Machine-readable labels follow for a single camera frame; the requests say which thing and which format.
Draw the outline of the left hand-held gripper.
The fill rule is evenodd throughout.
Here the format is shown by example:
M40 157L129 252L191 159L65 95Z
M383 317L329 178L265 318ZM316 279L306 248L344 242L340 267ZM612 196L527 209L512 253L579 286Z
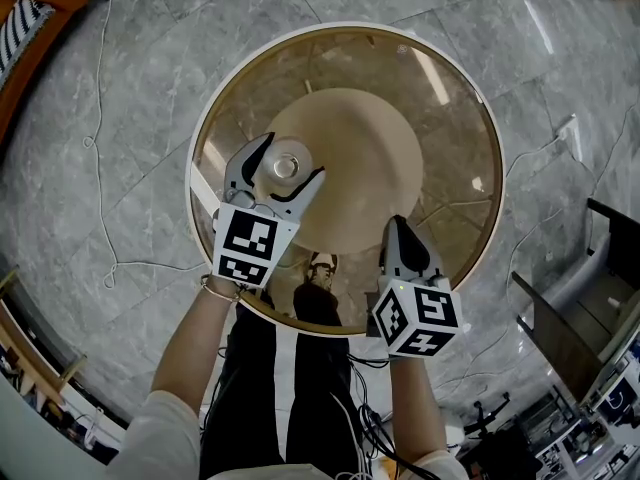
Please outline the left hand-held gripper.
M244 287L263 288L292 242L300 219L326 178L324 167L287 196L271 193L266 204L255 201L253 181L274 133L247 142L228 161L224 201L217 211L212 274Z

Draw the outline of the black office chair base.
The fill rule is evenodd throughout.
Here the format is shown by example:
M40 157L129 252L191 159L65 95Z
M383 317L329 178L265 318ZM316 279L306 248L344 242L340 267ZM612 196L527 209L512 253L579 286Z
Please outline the black office chair base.
M502 394L503 401L493 411L485 412L484 407L480 401L474 403L474 407L478 411L477 419L470 425L463 427L464 435L471 437L473 434L477 435L478 439L482 439L489 434L488 426L493 423L500 412L509 404L511 398L508 392Z

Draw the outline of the white power strip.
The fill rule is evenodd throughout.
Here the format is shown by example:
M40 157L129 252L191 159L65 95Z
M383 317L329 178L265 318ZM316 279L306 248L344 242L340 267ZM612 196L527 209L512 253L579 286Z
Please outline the white power strip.
M569 115L557 130L556 137L564 141L575 160L583 161L579 122L575 113Z

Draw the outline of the wooden shelf frame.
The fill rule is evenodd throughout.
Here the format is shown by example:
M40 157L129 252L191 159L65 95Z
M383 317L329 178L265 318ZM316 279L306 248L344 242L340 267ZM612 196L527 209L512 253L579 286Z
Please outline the wooden shelf frame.
M68 345L45 320L18 277L16 267L0 279L0 352L20 374L18 392L36 395L36 410L47 402L65 409L63 390L87 356Z

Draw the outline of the dark desk grey panel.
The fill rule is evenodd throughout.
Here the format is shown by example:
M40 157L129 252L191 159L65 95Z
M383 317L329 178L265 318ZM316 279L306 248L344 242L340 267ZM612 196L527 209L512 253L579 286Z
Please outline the dark desk grey panel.
M519 317L518 325L580 405L640 333L640 222L592 198L587 208L608 220L608 235L551 299L511 274L533 302L533 323Z

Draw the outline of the black white striped blanket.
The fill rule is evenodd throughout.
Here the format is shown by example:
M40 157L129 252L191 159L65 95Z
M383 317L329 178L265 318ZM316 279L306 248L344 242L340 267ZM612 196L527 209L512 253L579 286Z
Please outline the black white striped blanket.
M30 43L55 14L55 9L36 0L16 0L0 28L0 91L7 84Z

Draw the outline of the person's left forearm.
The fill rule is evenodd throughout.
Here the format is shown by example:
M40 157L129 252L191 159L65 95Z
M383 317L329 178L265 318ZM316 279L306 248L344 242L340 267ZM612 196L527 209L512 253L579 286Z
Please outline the person's left forearm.
M212 275L182 318L162 355L151 390L175 395L199 412L209 384L228 312L238 300L236 284Z

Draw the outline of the person's black trousers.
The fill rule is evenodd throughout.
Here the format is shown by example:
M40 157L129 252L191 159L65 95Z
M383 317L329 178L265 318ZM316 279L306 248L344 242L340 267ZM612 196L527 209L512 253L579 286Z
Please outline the person's black trousers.
M220 389L201 439L201 480L232 470L310 464L329 477L359 470L362 440L352 399L349 342L300 334L294 401L279 451L275 414L276 327L238 308Z

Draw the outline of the person's patterned shoe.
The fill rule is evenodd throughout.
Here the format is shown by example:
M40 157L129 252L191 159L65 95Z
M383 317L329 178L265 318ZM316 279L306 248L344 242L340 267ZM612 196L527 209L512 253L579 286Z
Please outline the person's patterned shoe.
M337 267L337 255L313 252L305 274L305 281L330 291Z

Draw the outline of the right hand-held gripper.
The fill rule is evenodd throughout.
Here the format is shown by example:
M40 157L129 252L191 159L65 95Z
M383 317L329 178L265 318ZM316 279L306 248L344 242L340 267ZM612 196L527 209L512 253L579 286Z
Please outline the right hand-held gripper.
M366 335L394 357L434 357L462 332L461 302L439 253L426 234L394 215L383 232L379 292L367 311Z

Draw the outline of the round glass table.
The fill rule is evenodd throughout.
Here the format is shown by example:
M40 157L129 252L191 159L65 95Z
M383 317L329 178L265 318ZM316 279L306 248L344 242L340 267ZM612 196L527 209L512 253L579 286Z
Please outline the round glass table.
M307 334L363 334L383 226L396 213L434 240L454 289L479 265L502 211L504 151L484 95L440 48L389 26L335 22L284 34L238 63L203 110L186 165L190 226L206 261L224 169L266 132L303 144L327 178L276 268L271 301L248 295L249 311ZM340 326L294 313L313 251L339 257Z

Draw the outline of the person's right forearm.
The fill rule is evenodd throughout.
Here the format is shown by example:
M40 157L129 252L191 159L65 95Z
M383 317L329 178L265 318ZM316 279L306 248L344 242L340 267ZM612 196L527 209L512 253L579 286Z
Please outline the person's right forearm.
M445 425L424 361L394 359L390 363L392 429L397 454L410 463L446 451Z

